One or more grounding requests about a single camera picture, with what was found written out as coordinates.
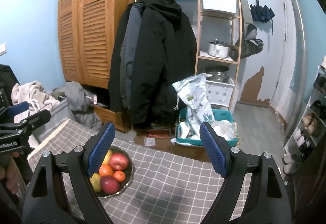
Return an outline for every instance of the metal screw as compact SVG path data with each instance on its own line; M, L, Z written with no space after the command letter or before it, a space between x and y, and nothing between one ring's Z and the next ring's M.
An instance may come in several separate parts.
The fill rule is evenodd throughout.
M82 146L77 146L77 147L74 148L74 151L77 152L77 153L81 152L82 150L83 150Z
M265 152L264 156L266 159L270 159L272 157L272 155L269 152Z
M233 153L239 153L240 152L240 149L238 147L231 147L231 151Z
M45 158L48 157L49 155L50 155L50 151L48 151L48 150L43 152L43 154L42 154L42 156Z

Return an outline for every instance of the light switch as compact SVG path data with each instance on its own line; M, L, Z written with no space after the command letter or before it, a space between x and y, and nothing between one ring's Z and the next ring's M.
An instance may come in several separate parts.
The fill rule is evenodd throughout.
M0 55L3 55L7 52L6 43L0 44Z

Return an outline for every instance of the white door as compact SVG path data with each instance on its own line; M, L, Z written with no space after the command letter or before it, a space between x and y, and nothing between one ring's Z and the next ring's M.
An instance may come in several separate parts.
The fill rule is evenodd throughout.
M248 0L249 5L256 5L256 0ZM262 23L254 21L258 29L257 39L264 42L264 49L259 54L242 59L245 63L239 101L247 104L269 107L278 83L285 43L285 10L283 0L259 0L275 13L272 21Z

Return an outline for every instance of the cooking pot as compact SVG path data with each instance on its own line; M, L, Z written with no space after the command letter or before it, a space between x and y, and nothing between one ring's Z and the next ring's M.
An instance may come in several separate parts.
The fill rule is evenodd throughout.
M229 45L224 42L218 42L215 39L215 42L208 43L208 53L213 57L226 58L229 55Z
M227 66L213 66L206 67L205 71L207 74L211 74L208 80L224 82L228 77L229 68Z

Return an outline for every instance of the fruit bowl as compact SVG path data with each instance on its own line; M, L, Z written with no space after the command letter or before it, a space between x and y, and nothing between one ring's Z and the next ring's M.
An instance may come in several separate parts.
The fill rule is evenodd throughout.
M131 182L132 182L132 176L133 176L133 173L134 173L134 166L133 166L133 164L132 164L132 160L131 160L131 158L129 157L128 153L125 152L125 151L123 151L123 150L121 150L121 149L118 148L118 147L115 147L115 146L111 146L111 147L110 147L110 150L112 150L113 153L122 153L122 154L124 154L124 155L128 158L128 160L129 160L129 162L128 162L128 166L127 166L127 168L126 168L125 170L123 170L123 172L124 172L125 175L126 175L126 178L125 178L124 181L122 181L122 182L120 183L120 187L121 187L121 190L120 190L120 191L118 191L117 193L112 194L112 195L109 195L109 194L107 194L107 193L105 193L105 192L103 192L103 191L100 191L100 192L97 192L97 193L96 193L98 197L107 198L107 197L117 196L118 194L121 194L122 192L124 192L124 191L126 190L126 188L127 188L127 187L131 184Z

